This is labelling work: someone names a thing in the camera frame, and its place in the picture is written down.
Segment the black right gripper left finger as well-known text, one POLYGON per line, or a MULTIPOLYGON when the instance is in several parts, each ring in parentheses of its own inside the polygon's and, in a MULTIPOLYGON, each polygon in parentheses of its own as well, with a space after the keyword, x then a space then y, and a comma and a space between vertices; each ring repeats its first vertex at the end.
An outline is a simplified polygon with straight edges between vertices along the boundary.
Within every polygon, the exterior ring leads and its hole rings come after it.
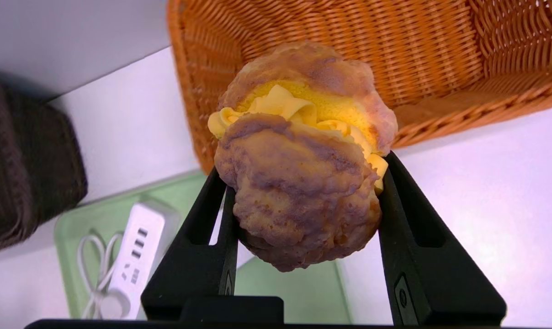
POLYGON ((234 189, 213 169, 142 293, 149 321, 284 321, 281 298, 234 295, 242 233, 234 204, 234 189))

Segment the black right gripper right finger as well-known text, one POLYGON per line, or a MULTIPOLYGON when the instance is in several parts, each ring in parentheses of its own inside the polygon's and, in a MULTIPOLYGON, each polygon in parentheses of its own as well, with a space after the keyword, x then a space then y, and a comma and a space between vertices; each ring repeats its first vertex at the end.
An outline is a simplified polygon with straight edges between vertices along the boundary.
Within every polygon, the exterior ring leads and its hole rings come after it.
POLYGON ((378 230, 395 326, 499 326, 506 302, 395 153, 385 158, 378 230))

